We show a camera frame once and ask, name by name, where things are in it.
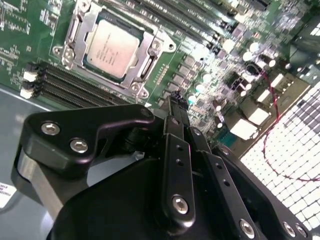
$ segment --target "cpu socket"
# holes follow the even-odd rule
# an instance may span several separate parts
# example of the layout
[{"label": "cpu socket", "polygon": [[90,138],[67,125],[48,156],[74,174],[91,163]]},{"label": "cpu socket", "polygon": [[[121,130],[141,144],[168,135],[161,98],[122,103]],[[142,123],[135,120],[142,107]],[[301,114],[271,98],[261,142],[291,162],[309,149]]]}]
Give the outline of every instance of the cpu socket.
[{"label": "cpu socket", "polygon": [[126,96],[146,99],[144,85],[158,59],[162,53],[174,53],[177,45],[127,6],[104,3],[77,0],[64,46],[52,51],[68,70]]}]

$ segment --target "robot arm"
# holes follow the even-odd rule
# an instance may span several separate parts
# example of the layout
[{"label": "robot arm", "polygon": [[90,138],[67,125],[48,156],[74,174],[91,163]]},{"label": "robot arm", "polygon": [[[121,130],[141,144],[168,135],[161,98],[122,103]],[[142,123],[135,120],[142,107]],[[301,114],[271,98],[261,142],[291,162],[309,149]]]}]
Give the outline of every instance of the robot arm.
[{"label": "robot arm", "polygon": [[[230,149],[210,150],[187,110],[175,92],[154,112],[132,104],[29,116],[12,176],[48,209],[48,239],[311,240]],[[88,187],[101,152],[135,151],[144,158]]]}]

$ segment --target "black metal bracket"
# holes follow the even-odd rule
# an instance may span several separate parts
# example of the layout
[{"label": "black metal bracket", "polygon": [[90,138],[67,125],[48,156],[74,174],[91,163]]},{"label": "black metal bracket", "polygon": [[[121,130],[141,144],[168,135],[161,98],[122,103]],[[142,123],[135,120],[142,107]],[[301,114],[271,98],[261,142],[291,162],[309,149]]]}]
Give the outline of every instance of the black metal bracket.
[{"label": "black metal bracket", "polygon": [[224,145],[212,153],[219,156],[229,171],[235,186],[254,222],[268,239],[311,239],[303,223],[286,208],[262,182]]}]

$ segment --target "gray surface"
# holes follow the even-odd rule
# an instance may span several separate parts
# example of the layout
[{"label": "gray surface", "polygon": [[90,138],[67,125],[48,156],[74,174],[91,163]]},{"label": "gray surface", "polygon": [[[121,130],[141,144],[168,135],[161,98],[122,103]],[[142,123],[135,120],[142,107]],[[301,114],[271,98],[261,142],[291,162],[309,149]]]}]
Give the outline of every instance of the gray surface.
[{"label": "gray surface", "polygon": [[[8,88],[0,88],[0,182],[11,186],[11,171],[24,119],[32,113],[50,110],[15,94]],[[134,161],[134,158],[118,158],[95,165],[89,170],[87,182],[91,186]],[[51,227],[47,210],[18,191],[5,208],[0,208],[0,240],[45,240]]]}]

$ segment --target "screw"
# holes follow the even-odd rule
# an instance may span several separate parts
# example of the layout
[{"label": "screw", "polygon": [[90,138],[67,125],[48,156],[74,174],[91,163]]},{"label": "screw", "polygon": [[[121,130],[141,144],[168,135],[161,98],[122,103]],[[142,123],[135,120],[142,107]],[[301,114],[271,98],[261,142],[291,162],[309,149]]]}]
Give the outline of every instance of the screw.
[{"label": "screw", "polygon": [[244,220],[244,219],[240,220],[240,228],[248,238],[250,238],[250,239],[255,238],[255,231],[246,220]]},{"label": "screw", "polygon": [[308,236],[306,231],[299,224],[296,224],[295,227],[302,236],[305,238]]},{"label": "screw", "polygon": [[219,149],[221,152],[223,152],[223,154],[229,155],[229,150],[225,146],[219,146]]},{"label": "screw", "polygon": [[172,204],[175,210],[180,214],[186,214],[188,212],[188,204],[187,202],[180,196],[175,196],[172,199]]},{"label": "screw", "polygon": [[158,51],[161,48],[161,44],[158,41],[154,41],[151,46],[154,50]]},{"label": "screw", "polygon": [[79,4],[79,10],[83,13],[86,13],[89,10],[90,4],[87,0],[83,0],[80,4]]},{"label": "screw", "polygon": [[150,111],[145,109],[145,108],[141,108],[141,113],[146,117],[150,117],[151,116]]},{"label": "screw", "polygon": [[291,237],[295,237],[296,236],[296,233],[295,231],[293,230],[293,228],[287,223],[287,222],[283,222],[283,226],[286,230],[286,232],[291,236]]},{"label": "screw", "polygon": [[84,154],[88,151],[88,145],[84,140],[74,139],[70,142],[70,148],[79,154]]},{"label": "screw", "polygon": [[57,124],[52,122],[46,122],[42,124],[41,130],[44,134],[51,135],[51,136],[54,136],[60,133],[60,127]]},{"label": "screw", "polygon": [[132,89],[133,91],[138,91],[138,90],[139,90],[139,86],[138,86],[138,85],[133,85],[133,86],[131,87],[131,89]]},{"label": "screw", "polygon": [[67,50],[65,50],[64,57],[67,60],[72,61],[73,59],[75,59],[75,52],[71,48],[68,48]]},{"label": "screw", "polygon": [[53,49],[52,49],[52,52],[53,52],[53,54],[55,54],[55,55],[60,55],[60,49],[58,48],[58,47],[53,47]]},{"label": "screw", "polygon": [[201,132],[199,131],[199,129],[194,128],[193,131],[194,131],[194,133],[197,134],[198,136],[201,135]]}]

